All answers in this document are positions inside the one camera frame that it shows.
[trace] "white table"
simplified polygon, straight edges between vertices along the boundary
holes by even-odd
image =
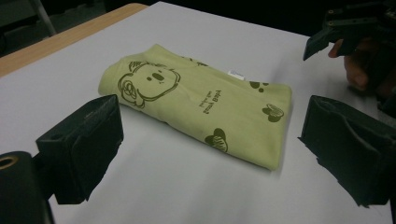
[[[247,80],[291,86],[292,110],[280,168],[225,155],[121,106],[125,139],[88,202],[58,205],[58,224],[391,223],[390,206],[359,207],[298,139],[309,97],[327,96],[376,116],[375,99],[347,88],[329,49],[303,61],[307,36],[157,3],[0,78],[0,154],[37,153],[35,140],[88,101],[125,55],[160,44]]]

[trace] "folded towel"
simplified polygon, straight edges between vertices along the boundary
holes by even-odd
[[[240,80],[159,45],[107,68],[102,95],[236,158],[275,170],[290,111],[287,85]]]

